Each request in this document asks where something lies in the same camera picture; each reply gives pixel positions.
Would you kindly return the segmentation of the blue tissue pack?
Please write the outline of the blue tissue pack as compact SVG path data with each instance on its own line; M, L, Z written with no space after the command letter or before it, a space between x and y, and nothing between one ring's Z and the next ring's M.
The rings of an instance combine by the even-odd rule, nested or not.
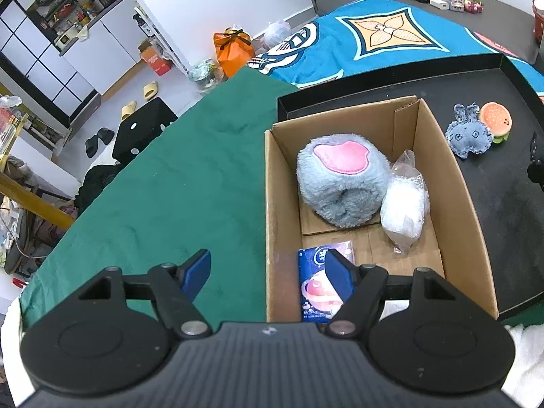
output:
M343 241L298 252L299 280L301 285L301 305L303 321L328 323L343 304L336 290L325 274L325 255L335 249L348 261L354 263L354 250L351 241Z

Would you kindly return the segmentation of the orange burger plush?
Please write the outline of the orange burger plush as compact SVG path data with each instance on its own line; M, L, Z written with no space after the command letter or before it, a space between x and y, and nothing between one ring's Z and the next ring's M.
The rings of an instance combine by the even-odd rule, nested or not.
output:
M513 120L504 105L488 102L480 108L478 118L491 130L494 144L501 144L508 139Z

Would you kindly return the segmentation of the blue denim rabbit plush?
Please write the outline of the blue denim rabbit plush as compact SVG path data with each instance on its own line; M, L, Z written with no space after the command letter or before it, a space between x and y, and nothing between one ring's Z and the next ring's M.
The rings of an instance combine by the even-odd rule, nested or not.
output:
M479 107L472 103L468 106L454 106L456 119L447 127L444 137L453 153L462 159L469 154L481 155L487 152L492 144L491 130L478 119Z

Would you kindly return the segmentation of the white stuffing plastic bag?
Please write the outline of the white stuffing plastic bag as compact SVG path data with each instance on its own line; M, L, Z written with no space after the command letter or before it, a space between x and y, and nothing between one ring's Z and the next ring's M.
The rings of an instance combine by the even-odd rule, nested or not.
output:
M380 209L382 229L393 243L394 252L409 252L420 239L429 212L427 185L416 168L415 153L407 149L392 166Z

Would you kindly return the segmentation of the grey pink fluffy plush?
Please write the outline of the grey pink fluffy plush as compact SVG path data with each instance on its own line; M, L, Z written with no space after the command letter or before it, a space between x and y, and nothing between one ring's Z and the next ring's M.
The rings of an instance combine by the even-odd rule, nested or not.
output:
M333 226L352 228L381 207L391 165L360 135L325 135L299 151L296 175L301 197L315 214Z

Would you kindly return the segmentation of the brown cardboard box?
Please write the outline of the brown cardboard box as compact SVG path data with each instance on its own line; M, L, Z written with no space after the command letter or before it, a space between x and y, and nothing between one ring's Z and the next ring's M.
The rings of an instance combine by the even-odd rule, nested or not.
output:
M421 235L399 250L381 217L406 151L426 185ZM347 243L355 264L390 274L429 267L492 317L498 300L468 186L425 100L402 97L275 123L265 133L267 319L300 321L337 308L323 278L299 273L299 250Z

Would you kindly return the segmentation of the black shallow tray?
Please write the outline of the black shallow tray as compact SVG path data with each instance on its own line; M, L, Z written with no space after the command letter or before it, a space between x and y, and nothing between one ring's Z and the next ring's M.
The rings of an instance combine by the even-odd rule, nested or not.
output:
M304 88L277 101L286 121L415 95L446 135L478 214L505 321L543 300L543 103L504 54L394 65Z

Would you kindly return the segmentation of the green blanket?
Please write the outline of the green blanket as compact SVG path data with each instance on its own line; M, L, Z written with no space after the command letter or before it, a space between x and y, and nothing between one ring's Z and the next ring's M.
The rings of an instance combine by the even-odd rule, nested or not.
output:
M195 306L212 325L266 318L265 132L289 83L244 68L168 126L75 220L20 305L33 325L108 266L144 274L211 253Z

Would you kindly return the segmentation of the black clothes pile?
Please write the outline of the black clothes pile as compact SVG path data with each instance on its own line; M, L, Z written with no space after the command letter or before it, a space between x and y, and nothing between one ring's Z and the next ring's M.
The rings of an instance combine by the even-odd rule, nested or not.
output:
M102 191L122 171L123 165L97 165L90 168L74 198L75 208L81 215Z

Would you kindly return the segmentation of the black dice stool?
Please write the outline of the black dice stool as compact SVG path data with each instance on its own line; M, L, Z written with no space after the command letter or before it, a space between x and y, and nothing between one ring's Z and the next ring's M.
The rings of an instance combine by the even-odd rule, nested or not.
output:
M150 100L120 123L113 158L123 166L128 165L177 119L161 98Z

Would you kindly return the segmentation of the right black slipper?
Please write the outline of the right black slipper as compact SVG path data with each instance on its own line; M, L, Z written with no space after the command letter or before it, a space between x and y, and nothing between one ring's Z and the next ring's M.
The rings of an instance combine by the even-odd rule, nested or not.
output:
M107 146L114 140L115 132L107 127L102 127L97 131L97 136L101 142Z

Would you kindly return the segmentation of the black slipper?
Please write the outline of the black slipper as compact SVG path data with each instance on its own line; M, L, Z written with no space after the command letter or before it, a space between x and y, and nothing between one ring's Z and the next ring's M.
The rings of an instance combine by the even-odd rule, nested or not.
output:
M102 127L97 131L97 136L101 142L107 146L114 140L115 132L107 127Z
M99 137L97 135L92 135L91 138L88 138L85 142L85 151L88 158L94 157L99 148Z

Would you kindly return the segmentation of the left black slipper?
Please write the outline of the left black slipper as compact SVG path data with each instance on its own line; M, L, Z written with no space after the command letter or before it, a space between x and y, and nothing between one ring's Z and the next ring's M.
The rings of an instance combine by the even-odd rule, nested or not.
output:
M88 138L85 142L85 151L88 158L94 157L99 148L99 137L97 135L92 135L91 138Z

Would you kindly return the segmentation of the red small toy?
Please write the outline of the red small toy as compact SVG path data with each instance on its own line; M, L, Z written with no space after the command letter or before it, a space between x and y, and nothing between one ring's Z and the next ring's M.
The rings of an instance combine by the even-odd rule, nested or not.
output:
M483 4L480 1L464 0L464 10L472 14L483 12Z

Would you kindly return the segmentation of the left yellow slipper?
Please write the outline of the left yellow slipper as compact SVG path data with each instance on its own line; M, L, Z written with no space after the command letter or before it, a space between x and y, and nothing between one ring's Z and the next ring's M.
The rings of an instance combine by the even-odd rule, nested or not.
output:
M124 121L136 111L136 101L131 100L121 110L121 121Z

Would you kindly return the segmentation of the yellow slipper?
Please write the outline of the yellow slipper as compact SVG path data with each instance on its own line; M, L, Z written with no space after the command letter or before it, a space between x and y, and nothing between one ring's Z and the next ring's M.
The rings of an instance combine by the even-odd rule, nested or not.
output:
M145 101L152 100L158 94L158 82L152 81L143 87L143 96Z
M131 100L121 110L121 121L124 121L136 111L136 101Z

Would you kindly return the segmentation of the right yellow slipper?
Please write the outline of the right yellow slipper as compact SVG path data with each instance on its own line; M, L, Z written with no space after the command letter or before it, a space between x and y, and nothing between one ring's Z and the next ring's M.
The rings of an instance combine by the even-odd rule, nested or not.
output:
M143 87L143 96L145 101L152 100L158 94L158 82L152 81Z

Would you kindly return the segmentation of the white small box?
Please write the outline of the white small box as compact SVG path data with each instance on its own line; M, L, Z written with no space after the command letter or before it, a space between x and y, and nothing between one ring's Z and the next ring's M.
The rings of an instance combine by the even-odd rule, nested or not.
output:
M429 0L429 4L433 7L436 7L440 10L448 10L449 4L447 1L444 0Z

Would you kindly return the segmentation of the clear bag with items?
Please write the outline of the clear bag with items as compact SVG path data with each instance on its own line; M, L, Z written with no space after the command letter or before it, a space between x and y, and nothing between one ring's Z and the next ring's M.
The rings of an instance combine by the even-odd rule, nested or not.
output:
M207 93L223 82L224 72L219 63L211 58L201 60L188 73L188 78L200 93Z

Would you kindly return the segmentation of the yellow leg table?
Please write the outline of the yellow leg table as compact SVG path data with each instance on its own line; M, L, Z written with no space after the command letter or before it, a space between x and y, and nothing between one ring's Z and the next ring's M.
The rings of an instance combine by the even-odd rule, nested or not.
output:
M27 122L28 117L29 115L25 113L18 119L13 135L5 142L5 144L1 145L1 194L14 200L22 208L30 211L32 214L58 226L61 230L68 230L75 222L74 217L71 217L62 210L54 207L52 204L43 201L42 198L27 191L23 186L19 185L18 182L13 181L5 174L5 164L8 160L10 151L19 137L25 122Z

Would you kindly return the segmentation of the blue patterned blanket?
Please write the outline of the blue patterned blanket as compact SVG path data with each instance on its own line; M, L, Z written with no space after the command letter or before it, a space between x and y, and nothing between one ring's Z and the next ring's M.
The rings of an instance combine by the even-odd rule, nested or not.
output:
M488 37L394 0L360 0L315 18L246 65L296 87L410 62L502 53L543 95L543 75Z

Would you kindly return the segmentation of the white fluffy towel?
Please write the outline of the white fluffy towel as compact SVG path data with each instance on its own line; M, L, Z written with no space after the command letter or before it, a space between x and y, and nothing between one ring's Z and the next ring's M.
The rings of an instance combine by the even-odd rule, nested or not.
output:
M544 395L544 327L506 325L514 340L514 363L501 389L522 407L540 407Z

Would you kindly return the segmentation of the orange cardboard box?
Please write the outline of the orange cardboard box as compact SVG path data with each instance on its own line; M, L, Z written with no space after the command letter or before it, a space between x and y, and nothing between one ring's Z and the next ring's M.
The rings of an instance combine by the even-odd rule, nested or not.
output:
M159 77L162 77L171 70L171 60L164 58L151 41L143 40L142 43L139 44L138 50L140 58L146 62Z

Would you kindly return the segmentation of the orange gift bag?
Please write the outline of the orange gift bag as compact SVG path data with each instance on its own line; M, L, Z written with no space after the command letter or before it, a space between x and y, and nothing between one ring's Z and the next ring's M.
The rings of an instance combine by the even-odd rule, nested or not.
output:
M213 43L217 61L227 78L232 78L255 56L251 37L243 29L215 33Z

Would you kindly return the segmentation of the white kitchen cabinet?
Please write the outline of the white kitchen cabinet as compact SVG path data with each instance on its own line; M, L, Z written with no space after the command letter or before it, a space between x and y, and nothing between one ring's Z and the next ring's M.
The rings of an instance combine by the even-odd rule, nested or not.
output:
M136 0L118 0L92 20L86 40L75 39L61 53L101 95L140 62L147 36L133 20L135 7Z

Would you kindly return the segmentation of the black grid sliding door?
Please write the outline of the black grid sliding door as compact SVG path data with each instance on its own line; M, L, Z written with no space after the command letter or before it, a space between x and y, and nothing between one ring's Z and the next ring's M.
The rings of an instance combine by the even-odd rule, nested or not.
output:
M1 0L1 68L65 129L98 94L16 0Z

